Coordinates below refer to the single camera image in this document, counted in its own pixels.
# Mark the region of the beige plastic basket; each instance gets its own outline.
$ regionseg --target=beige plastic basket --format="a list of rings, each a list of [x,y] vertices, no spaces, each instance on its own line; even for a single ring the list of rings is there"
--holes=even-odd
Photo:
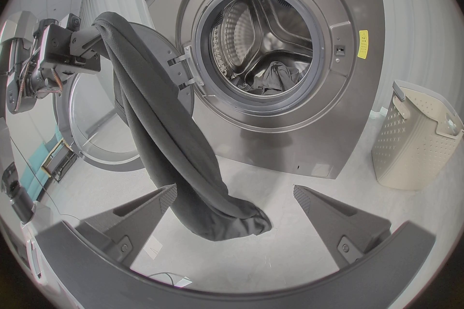
[[[441,95],[395,81],[382,130],[372,149],[375,175],[381,185],[420,190],[453,155],[464,125]]]

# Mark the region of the black garment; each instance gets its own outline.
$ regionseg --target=black garment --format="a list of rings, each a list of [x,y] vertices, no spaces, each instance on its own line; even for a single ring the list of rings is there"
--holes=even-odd
[[[298,82],[299,71],[295,67],[287,67],[282,62],[271,62],[260,77],[254,78],[253,94],[273,95],[286,92]]]
[[[112,12],[94,25],[113,63],[116,110],[153,183],[177,184],[171,208],[178,219],[212,241],[269,231],[262,210],[228,195],[211,146],[177,99],[178,87],[131,25]]]

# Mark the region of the open door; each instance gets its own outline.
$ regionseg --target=open door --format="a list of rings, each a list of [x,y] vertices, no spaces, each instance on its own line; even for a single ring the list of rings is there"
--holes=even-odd
[[[154,29],[131,25],[179,87],[178,98],[192,115],[194,81],[186,58]],[[63,138],[84,161],[111,171],[143,168],[131,131],[115,110],[111,61],[102,57],[100,73],[70,79],[61,96],[54,96],[53,108]]]

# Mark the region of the washing machine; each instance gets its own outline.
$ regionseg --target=washing machine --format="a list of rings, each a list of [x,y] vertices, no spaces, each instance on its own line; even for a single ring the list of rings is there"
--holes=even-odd
[[[215,153],[336,178],[364,129],[384,55],[383,0],[145,0],[180,53]],[[165,60],[165,52],[157,57]]]

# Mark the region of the door hinge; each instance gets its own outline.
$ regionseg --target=door hinge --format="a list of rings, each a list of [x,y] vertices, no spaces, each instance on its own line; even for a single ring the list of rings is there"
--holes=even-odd
[[[171,68],[176,68],[177,67],[176,64],[185,62],[184,65],[189,71],[190,76],[192,76],[191,79],[185,82],[185,85],[189,86],[189,85],[197,83],[200,86],[205,86],[205,83],[201,79],[200,74],[198,73],[198,70],[195,66],[194,59],[192,58],[192,47],[190,45],[186,46],[184,48],[184,51],[185,51],[184,55],[176,57],[170,61]]]

